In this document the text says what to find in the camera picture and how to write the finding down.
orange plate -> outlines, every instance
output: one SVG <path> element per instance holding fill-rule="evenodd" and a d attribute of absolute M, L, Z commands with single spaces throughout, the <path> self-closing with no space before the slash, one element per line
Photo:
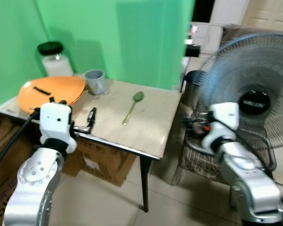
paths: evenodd
<path fill-rule="evenodd" d="M 73 105 L 82 95 L 85 81 L 80 77 L 46 77 L 28 81 L 20 89 L 18 103 L 22 110 L 32 113 L 30 107 L 41 107 L 54 97 L 55 102 L 66 100 Z"/>

spoon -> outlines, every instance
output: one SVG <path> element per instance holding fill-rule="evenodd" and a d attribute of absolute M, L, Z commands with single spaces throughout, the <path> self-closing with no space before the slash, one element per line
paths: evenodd
<path fill-rule="evenodd" d="M 129 119 L 130 119 L 130 116 L 131 116 L 131 114 L 132 114 L 132 112 L 133 112 L 133 109 L 134 109 L 135 104 L 136 104 L 137 102 L 142 101 L 143 98 L 144 98 L 144 96 L 145 96 L 145 95 L 144 95 L 144 93 L 143 93 L 142 91 L 139 91 L 139 92 L 137 92 L 137 93 L 134 94 L 134 96 L 133 96 L 133 101 L 134 101 L 134 103 L 132 104 L 132 107 L 131 107 L 131 109 L 130 109 L 128 115 L 127 115 L 127 116 L 125 117 L 125 119 L 123 120 L 123 125 L 124 125 L 124 126 L 128 124 Z"/>

fan hub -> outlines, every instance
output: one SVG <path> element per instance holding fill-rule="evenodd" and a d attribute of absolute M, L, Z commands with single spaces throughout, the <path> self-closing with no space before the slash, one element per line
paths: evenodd
<path fill-rule="evenodd" d="M 260 115 L 270 107 L 270 98 L 263 91 L 251 90 L 245 93 L 239 100 L 240 110 L 248 115 Z"/>

cardboard box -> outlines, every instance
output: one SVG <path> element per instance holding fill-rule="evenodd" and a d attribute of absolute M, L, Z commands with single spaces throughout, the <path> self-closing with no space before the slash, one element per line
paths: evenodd
<path fill-rule="evenodd" d="M 76 177 L 76 175 L 82 168 L 81 163 L 78 157 L 76 156 L 75 152 L 67 155 L 64 166 L 62 168 L 62 173 L 65 173 L 72 177 Z"/>
<path fill-rule="evenodd" d="M 0 118 L 0 153 L 18 129 L 19 126 L 5 118 Z M 0 226 L 2 225 L 7 202 L 17 184 L 18 169 L 29 158 L 32 146 L 24 136 L 20 136 L 0 163 Z"/>
<path fill-rule="evenodd" d="M 134 154 L 81 138 L 77 140 L 77 144 L 75 153 L 84 171 L 117 186 L 123 184 L 135 160 Z"/>

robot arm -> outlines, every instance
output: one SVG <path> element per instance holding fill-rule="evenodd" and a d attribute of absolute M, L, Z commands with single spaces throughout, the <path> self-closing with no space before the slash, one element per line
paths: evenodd
<path fill-rule="evenodd" d="M 232 129 L 239 125 L 239 108 L 236 103 L 212 105 L 214 118 Z M 212 130 L 202 145 L 216 154 L 220 173 L 231 186 L 233 202 L 246 226 L 282 225 L 281 193 L 276 183 L 261 169 L 254 154 L 248 152 L 235 134 L 221 123 L 211 123 Z"/>
<path fill-rule="evenodd" d="M 52 194 L 60 181 L 64 159 L 76 149 L 71 134 L 71 108 L 46 103 L 40 111 L 39 147 L 20 167 L 17 186 L 5 210 L 5 226 L 47 226 Z"/>

